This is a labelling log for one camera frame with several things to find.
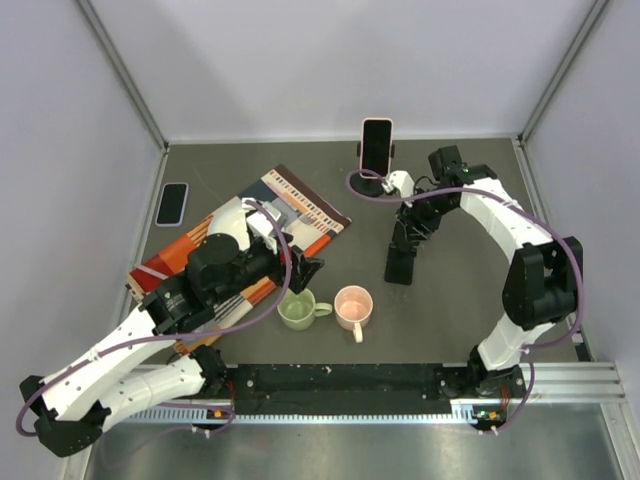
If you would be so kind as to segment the black folding phone stand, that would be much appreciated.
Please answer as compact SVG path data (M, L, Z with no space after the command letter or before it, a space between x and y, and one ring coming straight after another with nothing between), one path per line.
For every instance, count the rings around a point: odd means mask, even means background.
M391 284L411 285L416 256L399 254L390 248L389 243L384 280Z

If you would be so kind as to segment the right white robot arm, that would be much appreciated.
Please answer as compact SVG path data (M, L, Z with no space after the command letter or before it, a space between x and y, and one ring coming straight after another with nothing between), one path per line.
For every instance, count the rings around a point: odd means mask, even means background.
M567 237L556 241L543 227L522 216L519 203L485 164L467 165L455 146L429 156L433 187L424 190L406 171L385 177L386 193L403 202L388 248L384 279L409 285L421 241L439 228L442 217L461 209L475 219L509 260L502 291L504 313L492 332L476 345L463 374L441 380L441 391L456 398L470 391L487 396L519 364L526 348L577 308L577 274L583 250Z

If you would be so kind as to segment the black round-base phone stand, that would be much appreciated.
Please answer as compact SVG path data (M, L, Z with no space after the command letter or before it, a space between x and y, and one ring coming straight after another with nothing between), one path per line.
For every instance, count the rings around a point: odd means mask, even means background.
M356 154L359 160L361 160L362 153L362 141L357 142L356 146ZM392 142L390 146L390 157L389 160L393 160L395 155L395 143ZM376 179L365 179L362 178L359 174L354 174L348 179L349 186L359 194L362 194L367 197L376 198L385 194L383 186L379 180Z

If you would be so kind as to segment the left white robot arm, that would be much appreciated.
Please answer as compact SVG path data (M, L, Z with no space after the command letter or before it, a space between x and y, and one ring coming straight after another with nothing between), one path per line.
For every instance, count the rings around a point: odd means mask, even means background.
M92 350L59 373L21 382L21 394L36 416L36 437L64 458L140 411L179 397L220 394L226 366L206 345L144 375L132 371L212 320L217 306L259 280L300 293L323 265L297 246L270 248L266 240L250 237L247 249L241 249L229 234L209 235L188 254L183 271L147 294Z

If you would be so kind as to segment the pink case smartphone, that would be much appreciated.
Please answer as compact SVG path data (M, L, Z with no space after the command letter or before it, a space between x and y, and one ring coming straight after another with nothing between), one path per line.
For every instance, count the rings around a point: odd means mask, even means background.
M360 168L388 175L392 158L393 121L390 118L365 118L359 150Z

